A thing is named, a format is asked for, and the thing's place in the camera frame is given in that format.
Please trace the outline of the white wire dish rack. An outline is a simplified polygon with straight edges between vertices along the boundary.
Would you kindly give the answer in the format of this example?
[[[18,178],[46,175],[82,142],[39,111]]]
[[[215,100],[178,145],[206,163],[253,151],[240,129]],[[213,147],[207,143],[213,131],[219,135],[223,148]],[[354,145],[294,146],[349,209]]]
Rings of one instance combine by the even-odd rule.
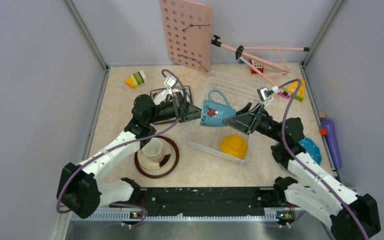
[[[258,82],[210,71],[202,91],[193,103],[202,112],[197,119],[186,124],[180,138],[187,145],[217,157],[237,164],[246,163],[251,157],[255,137],[225,125],[223,120],[238,113],[246,104],[255,107],[260,103],[257,89],[263,87],[264,84]],[[238,155],[222,151],[222,143],[230,136],[243,139],[241,143],[244,147],[239,149]]]

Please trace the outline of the blue floral mug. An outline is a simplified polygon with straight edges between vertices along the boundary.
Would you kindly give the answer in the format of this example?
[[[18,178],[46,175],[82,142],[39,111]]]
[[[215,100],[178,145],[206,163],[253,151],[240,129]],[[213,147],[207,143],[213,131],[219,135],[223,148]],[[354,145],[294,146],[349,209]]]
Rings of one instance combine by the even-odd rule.
[[[225,104],[214,101],[212,93],[220,94]],[[203,101],[201,110],[199,124],[204,127],[224,127],[226,125],[223,123],[223,120],[236,116],[237,112],[224,93],[218,89],[212,89],[208,92],[208,100]]]

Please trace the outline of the yellow ribbed bowl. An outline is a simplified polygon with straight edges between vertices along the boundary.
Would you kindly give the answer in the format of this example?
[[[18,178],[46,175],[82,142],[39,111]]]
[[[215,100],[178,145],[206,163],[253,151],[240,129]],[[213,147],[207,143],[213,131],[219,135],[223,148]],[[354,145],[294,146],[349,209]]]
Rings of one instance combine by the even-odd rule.
[[[248,142],[239,135],[228,135],[220,143],[220,151],[232,157],[244,160],[248,152]]]

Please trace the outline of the pink white mug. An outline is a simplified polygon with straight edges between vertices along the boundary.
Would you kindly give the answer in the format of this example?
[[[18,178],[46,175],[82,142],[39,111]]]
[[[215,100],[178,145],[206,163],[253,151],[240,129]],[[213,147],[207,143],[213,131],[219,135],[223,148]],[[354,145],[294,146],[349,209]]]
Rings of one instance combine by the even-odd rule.
[[[163,148],[163,143],[158,138],[153,137],[142,148],[142,152],[148,161],[152,163],[160,163],[165,157]]]

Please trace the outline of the blue polka dot plate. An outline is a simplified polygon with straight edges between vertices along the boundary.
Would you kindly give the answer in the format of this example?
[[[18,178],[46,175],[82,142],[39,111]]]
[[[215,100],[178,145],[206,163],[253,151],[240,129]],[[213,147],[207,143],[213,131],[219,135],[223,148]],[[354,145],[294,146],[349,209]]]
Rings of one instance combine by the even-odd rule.
[[[306,150],[306,152],[318,165],[321,165],[323,161],[321,150],[311,138],[304,137],[299,141],[299,144]]]

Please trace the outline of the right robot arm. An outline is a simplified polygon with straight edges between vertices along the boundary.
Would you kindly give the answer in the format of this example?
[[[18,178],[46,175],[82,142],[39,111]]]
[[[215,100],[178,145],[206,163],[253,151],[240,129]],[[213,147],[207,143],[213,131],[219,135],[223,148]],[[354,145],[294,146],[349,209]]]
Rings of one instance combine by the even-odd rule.
[[[292,177],[276,179],[273,200],[277,205],[300,207],[329,228],[336,240],[368,240],[381,231],[377,201],[339,182],[301,146],[305,136],[299,117],[284,116],[277,122],[258,104],[223,123],[244,134],[258,132],[276,140],[270,148],[275,161],[308,184],[305,187]]]

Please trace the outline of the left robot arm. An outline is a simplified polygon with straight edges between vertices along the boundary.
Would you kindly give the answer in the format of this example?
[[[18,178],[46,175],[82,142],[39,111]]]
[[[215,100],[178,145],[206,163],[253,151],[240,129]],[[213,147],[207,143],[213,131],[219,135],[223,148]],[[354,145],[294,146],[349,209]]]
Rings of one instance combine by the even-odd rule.
[[[132,119],[124,130],[106,147],[80,163],[68,163],[61,172],[56,194],[58,213],[61,205],[82,219],[96,209],[114,202],[134,207],[140,202],[140,193],[127,180],[103,183],[102,180],[119,163],[142,149],[159,135],[153,124],[177,118],[176,123],[199,119],[201,108],[188,102],[179,92],[171,100],[155,104],[147,94],[137,96],[133,102]]]

